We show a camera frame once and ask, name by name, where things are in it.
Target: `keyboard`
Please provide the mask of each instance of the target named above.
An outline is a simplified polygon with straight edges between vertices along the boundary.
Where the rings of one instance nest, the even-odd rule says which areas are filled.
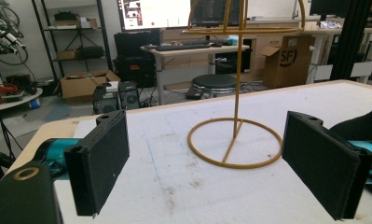
[[[208,49],[205,44],[180,45],[180,46],[157,46],[156,51],[182,50],[182,49]]]
[[[224,40],[224,39],[210,39],[210,40],[200,39],[200,40],[182,40],[181,42],[182,42],[183,45],[195,45],[195,44],[208,45],[208,44],[211,44],[211,43],[222,44],[222,43],[226,42],[226,40]]]

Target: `metal shelf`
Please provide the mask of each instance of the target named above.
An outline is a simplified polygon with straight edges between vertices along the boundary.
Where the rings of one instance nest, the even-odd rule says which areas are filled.
[[[47,55],[49,58],[50,66],[52,73],[54,75],[54,78],[56,81],[61,79],[62,77],[65,76],[65,73],[63,71],[63,66],[62,63],[70,62],[70,61],[84,61],[85,62],[85,67],[87,71],[89,71],[89,65],[88,65],[88,60],[96,60],[96,59],[105,59],[107,63],[107,69],[108,70],[113,70],[113,65],[111,62],[110,58],[110,49],[108,45],[108,40],[107,40],[107,33],[105,31],[105,23],[104,23],[104,17],[103,17],[103,10],[102,10],[102,0],[88,0],[88,1],[57,1],[57,0],[32,0],[32,3],[34,5],[34,13],[36,15],[39,28],[41,31],[41,35],[43,37],[43,41],[46,47]],[[58,6],[60,8],[68,8],[68,7],[90,7],[90,6],[96,6],[98,10],[98,15],[99,15],[99,20],[101,26],[98,28],[71,28],[71,29],[50,29],[51,27],[50,24],[50,17],[48,16],[48,8],[53,9],[56,7],[53,6]],[[102,39],[103,39],[103,49],[104,49],[104,56],[100,58],[76,58],[76,59],[66,59],[66,60],[58,60],[52,55],[55,55],[58,51],[65,50],[69,48],[69,46],[76,40],[78,39],[78,42],[81,46],[83,46],[83,39],[87,39],[90,43],[96,45],[92,40],[90,40],[84,32],[89,32],[89,31],[99,31],[102,33]],[[74,32],[76,31],[76,36],[72,39],[68,47],[65,49],[59,49],[58,45],[56,43],[56,38],[54,33],[58,35],[59,32]]]

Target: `robotic arm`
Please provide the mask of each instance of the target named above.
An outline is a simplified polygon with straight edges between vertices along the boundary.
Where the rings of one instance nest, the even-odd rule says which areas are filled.
[[[0,54],[17,54],[17,46],[26,49],[26,46],[7,29],[6,22],[0,19]]]

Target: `floor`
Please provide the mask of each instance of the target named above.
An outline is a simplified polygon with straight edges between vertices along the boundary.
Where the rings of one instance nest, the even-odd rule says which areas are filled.
[[[372,78],[368,80],[368,84],[372,85]],[[243,83],[241,85],[241,93],[264,91],[267,89],[267,87],[263,86],[262,83],[258,81]],[[165,91],[164,99],[166,104],[191,101],[186,98],[187,91],[188,89]],[[139,92],[142,106],[158,105],[158,95],[155,88],[139,89]],[[60,119],[93,115],[92,104],[67,105],[61,96],[41,97],[40,103],[41,105],[37,109],[31,109],[28,104],[22,104],[1,111],[0,114],[3,122],[14,136],[14,138],[10,137],[10,145],[8,146],[8,141],[5,141],[3,129],[0,125],[1,152],[8,154],[9,148],[11,148],[17,157],[21,153],[21,149],[26,147],[35,132],[44,123]]]

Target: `desk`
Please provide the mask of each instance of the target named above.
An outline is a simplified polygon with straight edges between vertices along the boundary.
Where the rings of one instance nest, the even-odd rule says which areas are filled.
[[[160,105],[164,105],[163,99],[163,85],[164,85],[164,75],[165,72],[169,72],[171,76],[174,76],[173,73],[180,78],[180,76],[188,76],[192,74],[192,77],[197,75],[204,75],[204,74],[214,74],[215,73],[215,57],[216,53],[228,53],[234,52],[238,50],[238,46],[223,46],[221,48],[213,48],[210,47],[208,49],[182,49],[182,50],[170,50],[170,51],[157,51],[154,49],[146,49],[141,47],[142,50],[146,50],[152,54],[156,59],[156,69],[157,69],[157,89],[158,89],[158,102]],[[162,58],[165,57],[176,57],[176,56],[189,56],[189,55],[196,55],[196,54],[208,54],[210,57],[210,62],[208,66],[203,67],[201,69],[196,69],[195,67],[187,67],[187,68],[180,68],[174,70],[164,70],[164,65],[162,65]]]
[[[340,35],[342,29],[322,29],[316,25],[316,22],[308,22],[302,34],[313,35],[316,37],[315,50],[310,60],[310,70],[306,84],[311,84],[316,80],[329,79],[331,76],[332,64],[318,65],[320,52],[323,46],[323,40],[329,35]],[[360,52],[366,53],[363,63],[355,63],[351,72],[351,77],[359,77],[359,81],[366,83],[372,73],[372,28],[365,28],[365,37],[360,47]]]
[[[189,130],[206,119],[231,117],[233,111],[229,108],[233,105],[233,96],[228,96],[128,111],[131,155],[100,215],[78,217],[69,181],[55,181],[64,222],[372,223],[372,195],[368,191],[362,195],[355,219],[334,221],[283,159],[258,169],[234,170],[195,156],[186,142]],[[372,86],[331,81],[242,94],[239,114],[240,118],[268,125],[282,136],[288,110],[313,115],[330,128],[371,108]],[[95,118],[65,119],[43,125],[10,170],[29,161],[46,139],[72,137],[79,121]],[[228,125],[229,130],[216,129],[220,134],[215,138],[217,141],[205,140],[211,139],[207,138],[210,133],[198,133],[202,139],[194,143],[222,147],[219,139],[232,135],[232,123]],[[236,144],[250,147],[250,141],[254,141],[252,145],[258,150],[243,150],[239,158],[257,156],[255,153],[260,149],[264,153],[277,152],[278,146],[271,144],[276,143],[273,136],[261,137],[266,132],[254,129],[239,133],[238,139],[244,134],[254,140]]]

